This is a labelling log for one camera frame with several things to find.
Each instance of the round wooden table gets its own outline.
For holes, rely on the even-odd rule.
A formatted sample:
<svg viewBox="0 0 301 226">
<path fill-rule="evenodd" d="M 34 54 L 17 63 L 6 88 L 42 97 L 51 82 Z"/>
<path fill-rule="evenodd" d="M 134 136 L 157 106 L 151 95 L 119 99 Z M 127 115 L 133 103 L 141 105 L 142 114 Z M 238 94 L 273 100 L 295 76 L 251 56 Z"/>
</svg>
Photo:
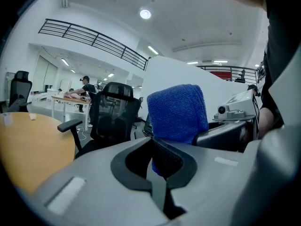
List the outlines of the round wooden table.
<svg viewBox="0 0 301 226">
<path fill-rule="evenodd" d="M 12 123 L 0 118 L 0 158 L 14 185 L 33 193 L 47 178 L 74 160 L 70 131 L 59 132 L 60 121 L 36 114 L 11 113 Z"/>
</svg>

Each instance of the gray floor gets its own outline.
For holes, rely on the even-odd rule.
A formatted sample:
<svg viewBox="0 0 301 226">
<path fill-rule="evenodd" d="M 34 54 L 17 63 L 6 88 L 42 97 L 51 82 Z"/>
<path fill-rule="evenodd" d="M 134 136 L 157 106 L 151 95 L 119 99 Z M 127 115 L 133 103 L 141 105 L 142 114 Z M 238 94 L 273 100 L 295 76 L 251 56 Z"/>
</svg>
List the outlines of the gray floor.
<svg viewBox="0 0 301 226">
<path fill-rule="evenodd" d="M 27 109 L 28 109 L 28 112 L 30 112 L 30 113 L 42 114 L 42 115 L 47 115 L 47 116 L 51 117 L 51 110 L 49 110 L 49 109 L 37 107 L 37 106 L 33 106 L 33 105 L 28 105 Z M 64 120 L 70 121 L 73 119 L 80 119 L 83 121 L 83 123 L 80 124 L 79 126 L 81 126 L 82 128 L 85 127 L 85 115 L 84 114 L 66 113 L 65 119 L 64 119 L 63 112 L 55 111 L 55 119 L 57 119 L 61 122 L 64 122 Z M 135 123 L 135 125 L 137 126 L 137 129 L 132 127 L 131 140 L 135 139 L 135 137 L 134 137 L 135 131 L 141 131 L 143 129 L 144 122 L 138 122 L 138 123 Z M 88 128 L 88 131 L 83 131 L 83 129 L 80 129 L 78 134 L 79 134 L 79 139 L 80 139 L 80 143 L 81 143 L 82 147 L 84 147 L 85 144 L 91 140 L 90 133 L 91 133 L 91 128 Z M 166 181 L 162 177 L 158 176 L 152 170 L 151 161 L 150 161 L 148 169 L 147 169 L 147 179 L 152 182 L 152 188 L 153 188 L 152 198 L 153 198 L 154 202 L 161 210 L 163 210 L 165 193 L 166 193 Z"/>
</svg>

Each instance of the person's arm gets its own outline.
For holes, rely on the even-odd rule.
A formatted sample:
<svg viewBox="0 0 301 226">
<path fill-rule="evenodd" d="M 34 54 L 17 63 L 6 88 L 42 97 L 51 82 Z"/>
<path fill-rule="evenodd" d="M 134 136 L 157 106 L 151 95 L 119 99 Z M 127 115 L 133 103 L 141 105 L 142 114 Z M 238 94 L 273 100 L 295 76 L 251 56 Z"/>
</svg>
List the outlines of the person's arm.
<svg viewBox="0 0 301 226">
<path fill-rule="evenodd" d="M 76 90 L 73 90 L 73 91 L 67 91 L 65 94 L 66 95 L 71 95 L 71 94 L 81 94 L 81 93 L 84 93 L 85 90 L 83 88 L 80 88 L 80 89 L 76 89 Z"/>
</svg>

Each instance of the ceiling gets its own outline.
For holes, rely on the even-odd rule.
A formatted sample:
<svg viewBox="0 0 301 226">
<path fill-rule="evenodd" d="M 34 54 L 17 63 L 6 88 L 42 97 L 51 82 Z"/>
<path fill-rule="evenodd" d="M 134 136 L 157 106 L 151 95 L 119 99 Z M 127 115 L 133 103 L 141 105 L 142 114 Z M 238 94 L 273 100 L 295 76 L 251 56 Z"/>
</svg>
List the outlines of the ceiling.
<svg viewBox="0 0 301 226">
<path fill-rule="evenodd" d="M 97 78 L 103 83 L 108 82 L 122 82 L 124 83 L 128 77 L 128 71 L 122 70 L 116 66 L 106 62 L 85 56 L 83 54 L 74 53 L 60 48 L 49 46 L 36 46 L 43 54 L 47 54 L 56 60 L 56 66 L 60 66 L 64 70 L 70 71 L 73 69 L 76 73 L 87 75 L 89 77 Z M 62 58 L 66 60 L 69 66 L 65 65 Z M 132 83 L 135 88 L 143 83 L 143 79 L 139 76 L 133 75 Z"/>
<path fill-rule="evenodd" d="M 233 0 L 68 0 L 111 15 L 133 29 L 162 55 L 185 62 L 228 60 L 228 65 L 260 63 L 258 40 L 264 13 Z M 149 20 L 141 9 L 152 13 Z M 263 27 L 261 40 L 267 40 Z M 147 50 L 146 45 L 140 49 Z"/>
</svg>

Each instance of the floor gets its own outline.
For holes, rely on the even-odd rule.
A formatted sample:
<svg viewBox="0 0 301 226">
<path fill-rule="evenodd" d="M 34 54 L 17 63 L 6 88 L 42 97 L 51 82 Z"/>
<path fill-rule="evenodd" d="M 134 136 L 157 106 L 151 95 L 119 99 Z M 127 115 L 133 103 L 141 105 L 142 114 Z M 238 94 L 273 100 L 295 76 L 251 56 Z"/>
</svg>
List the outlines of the floor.
<svg viewBox="0 0 301 226">
<path fill-rule="evenodd" d="M 28 112 L 30 113 L 37 113 L 37 114 L 43 114 L 51 117 L 51 102 L 47 101 L 41 101 L 36 102 L 34 104 L 29 104 L 27 106 Z M 63 104 L 56 103 L 55 104 L 55 119 L 64 122 L 63 117 Z M 91 128 L 88 128 L 88 131 L 84 131 L 85 127 L 85 114 L 79 112 L 78 107 L 73 105 L 66 105 L 66 114 L 65 114 L 65 121 L 70 121 L 73 119 L 80 119 L 83 121 L 82 124 L 80 124 L 77 128 L 79 129 L 78 135 L 79 139 L 81 141 L 82 147 L 85 146 L 87 142 L 91 140 L 90 133 Z M 137 129 L 132 127 L 131 131 L 131 140 L 134 140 L 134 132 L 135 131 L 141 131 L 144 127 L 144 122 L 138 122 L 135 123 L 137 126 Z M 165 193 L 166 193 L 166 181 L 158 176 L 151 168 L 151 161 L 149 163 L 148 169 L 147 169 L 147 179 L 152 182 L 153 187 L 153 193 L 152 198 L 153 201 L 156 203 L 156 205 L 163 210 L 164 206 L 164 199 L 165 199 Z"/>
</svg>

